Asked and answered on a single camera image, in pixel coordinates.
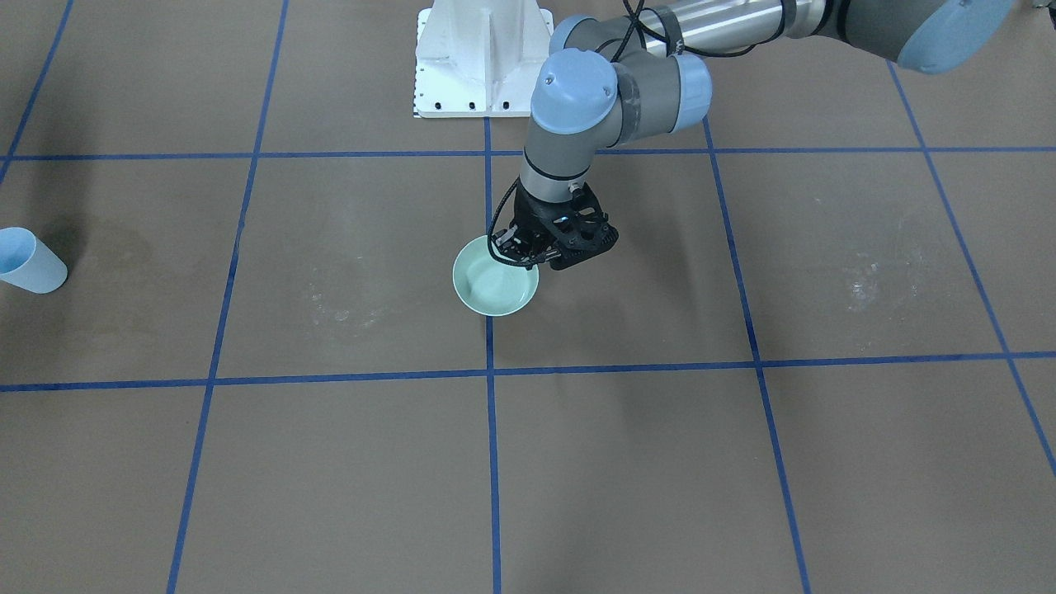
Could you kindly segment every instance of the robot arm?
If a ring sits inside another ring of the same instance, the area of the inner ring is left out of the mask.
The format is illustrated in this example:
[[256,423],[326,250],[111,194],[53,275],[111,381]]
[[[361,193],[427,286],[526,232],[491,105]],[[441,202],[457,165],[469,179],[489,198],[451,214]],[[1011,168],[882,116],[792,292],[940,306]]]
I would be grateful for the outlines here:
[[[586,182],[598,149],[696,125],[711,106],[700,57],[732,57],[778,37],[824,35],[936,74],[997,31],[1014,0],[683,0],[599,21],[564,20],[531,99],[521,172],[492,219],[496,260],[562,270],[619,234]],[[513,219],[495,230],[514,196]]]

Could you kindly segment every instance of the light blue cap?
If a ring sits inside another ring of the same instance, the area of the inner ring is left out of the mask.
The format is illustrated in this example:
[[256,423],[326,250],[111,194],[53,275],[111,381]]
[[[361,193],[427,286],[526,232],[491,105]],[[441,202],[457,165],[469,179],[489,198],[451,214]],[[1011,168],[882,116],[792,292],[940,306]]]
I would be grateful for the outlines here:
[[586,15],[572,15],[559,22],[558,26],[553,30],[553,35],[550,36],[550,54],[557,54],[564,50],[565,43],[568,43],[568,36],[572,34],[572,30],[581,22],[587,20],[592,21],[596,19]]
[[671,129],[676,132],[700,124],[712,107],[712,75],[704,60],[691,54],[673,56],[678,61],[678,80],[681,93],[678,99],[678,119]]
[[616,69],[601,54],[562,50],[543,62],[531,116],[554,134],[577,134],[605,119],[618,93]]
[[925,74],[950,71],[997,32],[1015,0],[947,0],[909,38],[899,66]]

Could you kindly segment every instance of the white mounting bracket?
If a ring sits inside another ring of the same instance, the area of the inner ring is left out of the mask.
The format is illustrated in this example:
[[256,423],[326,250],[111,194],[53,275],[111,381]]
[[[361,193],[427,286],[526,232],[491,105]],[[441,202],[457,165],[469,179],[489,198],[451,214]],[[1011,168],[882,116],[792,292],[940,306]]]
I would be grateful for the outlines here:
[[535,0],[435,0],[418,13],[414,115],[528,116],[552,33]]

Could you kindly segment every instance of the plastic cup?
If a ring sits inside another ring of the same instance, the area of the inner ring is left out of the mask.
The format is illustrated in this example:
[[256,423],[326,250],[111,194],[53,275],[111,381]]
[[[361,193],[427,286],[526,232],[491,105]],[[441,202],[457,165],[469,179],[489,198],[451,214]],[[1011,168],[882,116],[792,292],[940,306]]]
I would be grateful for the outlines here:
[[67,267],[33,231],[0,229],[0,280],[33,293],[51,293],[65,282]]
[[539,266],[528,271],[496,262],[488,253],[488,236],[480,236],[458,253],[451,279],[467,308],[486,316],[507,316],[535,295]]

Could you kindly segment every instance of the grid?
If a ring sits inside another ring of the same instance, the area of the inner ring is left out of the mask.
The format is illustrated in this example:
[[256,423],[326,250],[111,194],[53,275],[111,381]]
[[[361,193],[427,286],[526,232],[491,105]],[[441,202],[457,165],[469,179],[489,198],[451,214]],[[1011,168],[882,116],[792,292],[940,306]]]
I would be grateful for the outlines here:
[[[7,173],[12,163],[16,162],[39,162],[39,161],[156,161],[156,160],[223,160],[241,159],[249,160],[249,171],[245,183],[245,190],[242,200],[238,228],[235,230],[234,243],[231,247],[230,263],[225,284],[224,296],[216,324],[215,339],[213,344],[212,357],[209,372],[206,377],[189,377],[178,379],[150,379],[124,380],[124,382],[84,382],[84,383],[38,383],[38,384],[13,384],[0,385],[0,392],[36,392],[36,391],[78,391],[92,389],[135,389],[135,388],[164,388],[164,387],[197,387],[204,388],[201,416],[199,420],[194,449],[191,458],[190,474],[187,479],[186,495],[180,518],[180,527],[174,543],[171,571],[168,580],[167,591],[176,591],[180,575],[181,559],[183,554],[184,539],[190,515],[192,512],[195,480],[200,462],[202,459],[203,444],[207,433],[209,411],[212,401],[213,389],[218,386],[249,386],[268,384],[310,384],[310,383],[352,383],[352,382],[377,382],[390,379],[430,379],[449,377],[483,377],[487,382],[487,407],[489,427],[489,459],[491,478],[491,526],[492,526],[492,575],[493,589],[497,594],[502,591],[502,552],[501,552],[501,505],[498,497],[499,460],[496,429],[496,406],[495,406],[495,378],[501,376],[517,375],[547,375],[547,374],[591,374],[591,373],[628,373],[628,372],[670,372],[687,370],[719,370],[719,369],[743,369],[754,370],[758,383],[759,395],[766,412],[767,425],[770,432],[770,441],[773,449],[774,463],[780,483],[781,495],[785,502],[788,518],[789,531],[795,547],[796,561],[802,580],[803,591],[811,592],[810,577],[808,571],[808,559],[806,558],[799,539],[796,522],[795,508],[793,505],[793,494],[789,487],[786,475],[785,463],[781,453],[778,430],[774,421],[773,411],[770,404],[770,394],[767,385],[767,370],[779,368],[809,368],[809,367],[832,367],[832,366],[881,366],[894,364],[926,364],[942,361],[969,361],[969,360],[996,360],[1005,361],[1012,374],[1019,395],[1022,400],[1023,408],[1030,419],[1031,424],[1037,434],[1038,445],[1048,459],[1051,470],[1056,476],[1056,458],[1054,458],[1052,446],[1041,426],[1034,404],[1027,392],[1022,378],[1020,377],[1017,363],[1029,359],[1056,359],[1056,351],[1013,351],[1000,321],[991,303],[982,278],[976,267],[968,242],[961,231],[957,216],[946,196],[943,181],[932,160],[934,153],[943,152],[974,152],[974,153],[1001,153],[1001,152],[1056,152],[1056,146],[1022,146],[1022,147],[958,147],[929,146],[924,134],[918,125],[912,106],[903,89],[902,81],[893,64],[887,63],[890,72],[891,83],[898,90],[899,96],[905,108],[913,133],[917,136],[918,147],[780,147],[780,148],[717,148],[712,137],[711,126],[705,118],[702,132],[706,140],[706,148],[700,149],[606,149],[599,151],[601,154],[698,154],[701,159],[706,157],[714,174],[716,190],[719,199],[719,206],[722,212],[722,222],[730,248],[730,258],[739,292],[740,305],[743,315],[743,323],[751,349],[751,360],[734,361],[700,361],[690,364],[649,364],[649,365],[608,365],[608,366],[568,366],[568,367],[526,367],[526,368],[502,368],[496,367],[494,356],[494,326],[492,318],[485,321],[486,329],[486,366],[482,369],[445,369],[445,370],[421,370],[411,372],[379,372],[379,373],[344,373],[344,374],[320,374],[320,375],[283,375],[283,376],[242,376],[242,377],[218,377],[218,367],[224,345],[224,335],[227,324],[228,312],[231,303],[231,295],[237,281],[240,242],[242,231],[246,223],[246,214],[253,193],[253,182],[260,160],[271,159],[383,159],[383,157],[407,157],[407,156],[457,156],[483,159],[484,162],[484,184],[485,204],[484,222],[485,227],[490,220],[492,212],[492,161],[495,157],[513,157],[521,155],[521,151],[515,150],[493,150],[491,122],[485,118],[483,122],[483,150],[425,150],[425,151],[263,151],[262,144],[264,131],[267,126],[268,107],[270,103],[271,89],[275,82],[276,72],[282,56],[283,33],[285,30],[286,16],[289,8],[289,0],[283,0],[282,10],[277,23],[275,42],[272,47],[270,68],[268,71],[267,83],[264,96],[261,101],[259,123],[257,127],[256,141],[251,151],[246,152],[196,152],[196,153],[122,153],[122,154],[17,154],[19,143],[25,130],[26,124],[33,112],[34,104],[40,93],[41,87],[48,76],[49,69],[55,57],[63,32],[70,20],[71,11],[75,0],[68,0],[61,20],[54,35],[54,40],[48,52],[48,56],[40,70],[39,76],[30,95],[29,101],[22,113],[14,138],[3,156],[2,167],[0,167],[0,183]],[[837,358],[803,358],[803,359],[765,359],[760,356],[759,346],[756,339],[755,328],[752,320],[752,312],[748,300],[748,291],[738,258],[737,244],[734,237],[734,229],[725,201],[725,192],[722,185],[722,175],[719,167],[718,155],[737,153],[912,153],[920,154],[928,166],[936,188],[942,200],[948,222],[957,238],[958,244],[964,260],[970,271],[972,278],[982,299],[993,331],[1000,345],[999,352],[964,352],[958,354],[935,354],[935,355],[906,355],[906,356],[865,356],[865,357],[837,357]]]

